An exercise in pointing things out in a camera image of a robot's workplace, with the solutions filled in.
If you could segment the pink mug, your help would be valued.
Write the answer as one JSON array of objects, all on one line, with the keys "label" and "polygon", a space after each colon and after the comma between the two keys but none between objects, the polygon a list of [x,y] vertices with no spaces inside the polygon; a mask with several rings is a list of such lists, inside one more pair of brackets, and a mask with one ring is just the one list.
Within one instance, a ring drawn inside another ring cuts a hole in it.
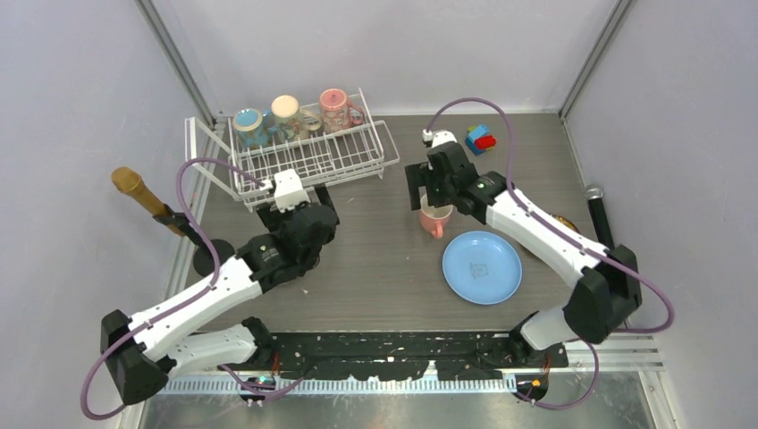
[{"label": "pink mug", "polygon": [[430,206],[428,196],[420,198],[419,222],[421,227],[429,232],[434,238],[441,239],[444,233],[444,227],[451,218],[455,207],[448,206]]}]

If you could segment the cream floral cup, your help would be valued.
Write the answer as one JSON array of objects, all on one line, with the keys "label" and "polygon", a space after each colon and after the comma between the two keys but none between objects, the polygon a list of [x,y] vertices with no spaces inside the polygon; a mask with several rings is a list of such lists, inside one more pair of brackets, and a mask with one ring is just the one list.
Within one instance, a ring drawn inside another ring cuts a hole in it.
[{"label": "cream floral cup", "polygon": [[317,114],[304,110],[297,98],[280,95],[271,103],[274,127],[282,141],[294,142],[308,139],[313,132],[322,129],[322,121]]}]

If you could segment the pink patterned cup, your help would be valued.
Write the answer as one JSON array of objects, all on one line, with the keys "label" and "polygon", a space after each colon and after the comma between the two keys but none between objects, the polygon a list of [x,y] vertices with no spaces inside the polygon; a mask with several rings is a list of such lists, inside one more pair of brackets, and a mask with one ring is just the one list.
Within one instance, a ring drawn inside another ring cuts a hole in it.
[{"label": "pink patterned cup", "polygon": [[319,97],[319,107],[326,133],[348,130],[366,119],[363,109],[339,88],[326,89]]}]

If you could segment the blue mug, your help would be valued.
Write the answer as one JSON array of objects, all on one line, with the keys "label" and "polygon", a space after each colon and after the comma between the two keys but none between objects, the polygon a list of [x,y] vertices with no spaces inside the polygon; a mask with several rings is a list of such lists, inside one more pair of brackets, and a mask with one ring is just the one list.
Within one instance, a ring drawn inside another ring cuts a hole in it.
[{"label": "blue mug", "polygon": [[246,108],[232,119],[232,127],[244,148],[268,147],[274,141],[274,115],[270,110]]}]

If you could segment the blue plate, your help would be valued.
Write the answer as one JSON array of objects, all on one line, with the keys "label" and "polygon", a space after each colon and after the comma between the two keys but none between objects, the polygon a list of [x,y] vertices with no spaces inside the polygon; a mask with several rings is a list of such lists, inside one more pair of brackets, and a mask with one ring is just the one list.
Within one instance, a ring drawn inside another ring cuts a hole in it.
[{"label": "blue plate", "polygon": [[442,274],[462,299],[491,306],[510,299],[519,289],[523,266],[504,238],[487,231],[465,232],[442,254]]}]

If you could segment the yellow patterned plate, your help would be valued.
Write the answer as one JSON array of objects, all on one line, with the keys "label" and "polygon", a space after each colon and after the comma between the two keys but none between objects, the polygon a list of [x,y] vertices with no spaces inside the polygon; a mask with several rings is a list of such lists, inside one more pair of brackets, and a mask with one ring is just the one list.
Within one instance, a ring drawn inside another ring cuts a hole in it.
[{"label": "yellow patterned plate", "polygon": [[557,214],[556,215],[553,214],[552,217],[555,218],[559,223],[571,229],[572,231],[579,233],[579,229],[577,228],[577,226],[574,223],[572,223],[569,219]]}]

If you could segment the gold microphone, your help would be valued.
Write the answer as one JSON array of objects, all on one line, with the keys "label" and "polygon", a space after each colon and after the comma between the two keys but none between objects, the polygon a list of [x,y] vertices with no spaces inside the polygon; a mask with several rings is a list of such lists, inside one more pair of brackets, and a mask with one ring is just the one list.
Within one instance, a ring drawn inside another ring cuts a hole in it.
[{"label": "gold microphone", "polygon": [[113,170],[111,181],[122,194],[131,197],[145,208],[156,222],[166,226],[175,234],[186,237],[196,246],[191,263],[197,274],[205,277],[214,271],[215,263],[211,248],[190,224],[188,209],[183,212],[172,210],[147,187],[141,176],[129,167],[121,166]]}]

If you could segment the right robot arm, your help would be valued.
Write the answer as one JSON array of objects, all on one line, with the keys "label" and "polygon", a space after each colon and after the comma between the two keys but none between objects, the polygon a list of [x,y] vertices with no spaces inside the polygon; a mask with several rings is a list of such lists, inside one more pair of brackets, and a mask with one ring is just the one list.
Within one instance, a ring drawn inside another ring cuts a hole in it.
[{"label": "right robot arm", "polygon": [[609,249],[547,214],[498,172],[479,173],[455,142],[428,150],[405,166],[410,206],[454,206],[461,214],[505,233],[542,259],[572,292],[566,304],[540,310],[510,331],[510,354],[534,366],[550,346],[580,339],[600,344],[642,304],[636,255]]}]

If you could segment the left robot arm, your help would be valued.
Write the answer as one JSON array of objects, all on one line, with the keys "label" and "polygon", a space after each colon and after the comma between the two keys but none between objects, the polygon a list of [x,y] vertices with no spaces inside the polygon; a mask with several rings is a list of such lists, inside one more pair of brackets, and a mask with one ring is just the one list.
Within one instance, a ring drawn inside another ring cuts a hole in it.
[{"label": "left robot arm", "polygon": [[316,186],[315,193],[315,202],[304,200],[285,212],[259,205],[269,232],[237,249],[218,273],[142,312],[114,310],[103,317],[101,354],[123,404],[147,400],[187,372],[239,363],[262,370],[273,362],[274,342],[255,317],[224,331],[197,329],[318,265],[340,220],[326,186]]}]

